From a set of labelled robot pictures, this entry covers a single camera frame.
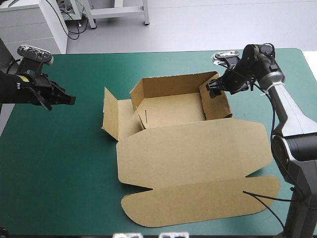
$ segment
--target cardboard box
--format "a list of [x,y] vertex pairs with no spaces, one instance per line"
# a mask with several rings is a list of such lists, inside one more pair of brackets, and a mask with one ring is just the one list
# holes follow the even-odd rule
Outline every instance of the cardboard box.
[[278,178],[246,178],[272,161],[265,127],[230,118],[225,93],[209,97],[205,85],[217,77],[143,78],[131,100],[105,89],[103,129],[119,141],[119,180],[153,189],[122,199],[136,223],[161,227],[253,214],[264,207],[243,190],[277,196]]

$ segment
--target green mat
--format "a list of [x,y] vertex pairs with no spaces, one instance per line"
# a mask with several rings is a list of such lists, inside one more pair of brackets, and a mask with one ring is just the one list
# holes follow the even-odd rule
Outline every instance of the green mat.
[[[216,70],[214,52],[57,55],[44,71],[71,95],[74,106],[16,105],[0,137],[0,225],[11,234],[111,235],[142,232],[156,235],[188,231],[192,235],[274,235],[281,226],[268,210],[227,219],[164,228],[146,228],[123,212],[124,195],[144,190],[117,178],[116,141],[101,130],[104,86],[117,98],[142,77]],[[317,83],[300,50],[278,49],[285,86],[304,113],[317,120]],[[263,123],[270,130],[272,110],[260,91],[228,95],[236,118]],[[273,162],[257,175],[276,175]],[[282,182],[279,197],[290,198]],[[287,202],[272,209],[283,221]]]

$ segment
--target cable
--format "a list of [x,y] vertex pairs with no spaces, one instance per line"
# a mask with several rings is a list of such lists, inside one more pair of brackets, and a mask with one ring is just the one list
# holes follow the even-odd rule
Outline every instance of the cable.
[[219,65],[222,66],[222,67],[225,67],[226,69],[229,69],[230,71],[232,71],[232,72],[238,74],[240,77],[243,77],[244,79],[246,79],[247,81],[249,81],[249,79],[248,79],[247,77],[245,77],[245,76],[243,76],[242,74],[238,73],[238,72],[235,71],[234,69],[231,69],[231,68],[229,68],[228,66],[225,66],[225,65],[221,65],[221,64],[219,64]]
[[19,62],[19,61],[21,61],[21,60],[20,60],[20,59],[17,59],[17,60],[15,60],[15,61],[13,61],[13,62],[9,65],[8,69],[6,70],[6,73],[9,73],[11,67],[12,67],[15,63],[17,63],[17,62]]
[[[72,20],[74,20],[74,19],[67,13],[67,11],[64,11],[64,10],[62,10],[62,9],[60,9],[60,11],[64,12],[64,13],[67,14]],[[79,28],[78,28],[78,26],[76,26],[78,32],[72,32],[72,31],[68,31],[68,32],[73,33],[73,34],[79,34],[79,35],[80,35],[80,34],[82,34],[82,33],[84,33],[84,32],[86,31],[87,26],[88,26],[88,18],[87,18],[87,21],[86,21],[85,29],[84,29],[83,31],[79,32]]]
[[279,223],[281,224],[281,226],[283,227],[283,231],[285,230],[285,226],[283,224],[283,222],[281,221],[281,219],[277,216],[277,214],[269,208],[269,206],[267,206],[261,199],[259,199],[258,197],[256,197],[253,194],[247,193],[248,195],[252,196],[253,198],[255,198],[257,201],[259,201],[264,207],[266,207],[275,217],[276,219],[279,221]]
[[56,16],[57,16],[57,18],[58,18],[58,20],[59,20],[59,22],[60,22],[60,25],[62,26],[63,31],[65,32],[66,36],[67,36],[69,39],[71,39],[71,40],[77,40],[77,39],[79,38],[79,29],[78,29],[77,38],[72,38],[72,37],[70,37],[70,36],[68,35],[68,33],[66,32],[66,30],[65,30],[65,28],[64,28],[64,26],[63,26],[63,24],[62,24],[62,22],[61,22],[61,20],[60,20],[60,18],[59,18],[59,16],[58,16],[58,13],[57,13],[56,10],[55,10],[55,8],[52,6],[52,4],[51,4],[48,0],[45,0],[45,1],[51,6],[51,8],[53,9],[53,11],[55,12],[55,14],[56,14]]
[[251,195],[251,196],[255,196],[255,197],[262,197],[262,198],[266,198],[266,199],[270,199],[270,200],[275,200],[275,201],[280,201],[280,202],[298,202],[298,200],[269,197],[269,196],[260,195],[260,194],[256,194],[256,193],[252,193],[252,192],[247,192],[247,191],[242,191],[242,192],[245,193],[245,194],[247,194],[247,195]]

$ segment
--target gray floor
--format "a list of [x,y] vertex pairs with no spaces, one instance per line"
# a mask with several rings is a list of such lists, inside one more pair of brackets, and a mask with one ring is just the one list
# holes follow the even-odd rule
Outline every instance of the gray floor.
[[[109,3],[92,0],[95,8],[105,2]],[[126,0],[125,4],[138,2],[142,1]],[[97,29],[88,28],[79,40],[68,41],[67,53],[242,49],[249,43],[264,42],[278,48],[317,50],[317,1],[149,2],[149,26],[143,25],[142,16],[97,19]]]

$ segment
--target white cable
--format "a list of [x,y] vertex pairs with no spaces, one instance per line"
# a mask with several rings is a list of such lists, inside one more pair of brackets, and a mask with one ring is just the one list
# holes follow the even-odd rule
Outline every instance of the white cable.
[[269,95],[269,94],[268,94],[268,91],[269,91],[272,87],[274,87],[274,86],[276,86],[276,85],[280,85],[280,84],[284,85],[283,82],[272,83],[266,90],[263,90],[264,92],[261,93],[260,95],[261,95],[261,96],[264,96],[265,94]]

